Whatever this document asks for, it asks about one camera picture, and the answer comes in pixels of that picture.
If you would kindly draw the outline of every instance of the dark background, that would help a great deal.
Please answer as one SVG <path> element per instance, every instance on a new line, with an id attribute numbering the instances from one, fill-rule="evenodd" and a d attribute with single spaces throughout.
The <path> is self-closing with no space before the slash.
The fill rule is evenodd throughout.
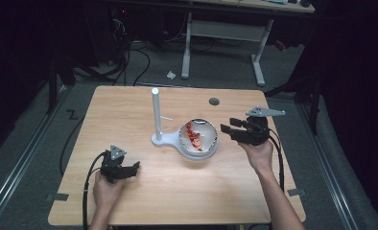
<path id="1" fill-rule="evenodd" d="M 315 26 L 300 19 L 278 19 L 269 43 L 306 45 L 290 82 L 306 76 L 320 79 L 320 94 L 343 151 L 378 212 L 378 1 L 313 4 L 316 15 L 342 20 L 319 20 Z M 116 61 L 111 11 L 103 6 L 93 9 L 97 11 L 69 4 L 42 8 L 32 1 L 0 1 L 0 146 L 47 81 L 53 46 L 86 66 Z M 181 25 L 181 12 L 142 11 L 118 16 L 127 20 L 133 35 L 159 46 L 167 38 L 164 31 L 174 35 Z M 149 27 L 149 21 L 155 26 Z M 309 82 L 289 90 L 306 88 L 313 90 Z"/>

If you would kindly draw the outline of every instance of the person's arm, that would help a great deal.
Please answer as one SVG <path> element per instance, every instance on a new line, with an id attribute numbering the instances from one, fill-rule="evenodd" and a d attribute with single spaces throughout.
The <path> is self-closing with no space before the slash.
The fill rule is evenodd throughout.
<path id="1" fill-rule="evenodd" d="M 100 172 L 96 172 L 96 179 L 93 188 L 96 211 L 94 212 L 89 230 L 107 229 L 109 216 L 117 203 L 125 181 L 126 179 L 122 179 L 114 184 L 111 184 L 107 182 L 105 176 L 103 176 Z"/>
<path id="2" fill-rule="evenodd" d="M 267 201 L 274 230 L 305 229 L 294 207 L 285 197 L 272 170 L 272 143 L 266 141 L 259 146 L 239 143 L 247 153 L 248 161 L 260 178 L 264 197 Z"/>

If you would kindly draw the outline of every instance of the handheld controller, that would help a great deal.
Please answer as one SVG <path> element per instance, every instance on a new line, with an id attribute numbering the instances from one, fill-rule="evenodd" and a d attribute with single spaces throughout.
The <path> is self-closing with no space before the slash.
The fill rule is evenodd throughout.
<path id="1" fill-rule="evenodd" d="M 255 107 L 248 111 L 246 120 L 230 118 L 230 124 L 235 127 L 244 127 L 246 130 L 231 128 L 221 124 L 221 131 L 230 135 L 231 140 L 253 146 L 259 146 L 270 138 L 267 116 L 285 115 L 285 111 Z"/>
<path id="2" fill-rule="evenodd" d="M 104 159 L 100 173 L 106 177 L 109 183 L 114 183 L 115 179 L 125 179 L 137 175 L 140 162 L 136 162 L 132 166 L 122 167 L 126 151 L 119 149 L 115 146 L 110 146 L 111 151 L 106 150 L 103 152 Z"/>

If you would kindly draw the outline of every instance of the white bowl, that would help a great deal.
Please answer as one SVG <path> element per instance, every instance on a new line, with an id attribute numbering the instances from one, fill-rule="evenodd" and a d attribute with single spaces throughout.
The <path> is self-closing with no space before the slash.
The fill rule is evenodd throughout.
<path id="1" fill-rule="evenodd" d="M 200 134 L 201 150 L 198 150 L 192 145 L 191 140 L 187 135 L 186 123 L 179 130 L 179 141 L 183 146 L 183 150 L 187 154 L 195 157 L 210 157 L 215 153 L 217 148 L 218 135 L 216 128 L 204 119 L 193 119 L 189 122 L 192 125 L 192 132 Z"/>

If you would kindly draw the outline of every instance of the wooden table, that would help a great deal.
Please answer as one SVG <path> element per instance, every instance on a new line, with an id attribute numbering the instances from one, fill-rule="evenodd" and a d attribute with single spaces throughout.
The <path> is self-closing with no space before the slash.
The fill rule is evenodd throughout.
<path id="1" fill-rule="evenodd" d="M 156 147 L 153 98 L 150 87 L 99 86 L 88 108 L 56 200 L 49 215 L 53 225 L 82 225 L 83 184 L 94 158 L 111 144 L 126 150 L 124 166 L 141 161 L 136 177 L 128 179 L 110 218 L 112 225 L 234 224 L 270 222 L 270 214 L 257 175 L 246 154 L 220 124 L 229 118 L 246 119 L 255 106 L 268 107 L 257 90 L 159 88 L 164 132 L 174 132 L 187 121 L 203 118 L 218 130 L 219 148 L 204 161 L 192 161 L 171 147 Z M 211 105 L 217 98 L 219 105 Z M 272 118 L 270 128 L 275 130 Z M 273 155 L 278 178 L 278 157 Z M 284 153 L 285 189 L 295 183 Z M 88 192 L 88 222 L 95 203 L 94 176 Z M 300 198 L 289 197 L 298 216 L 305 220 Z"/>

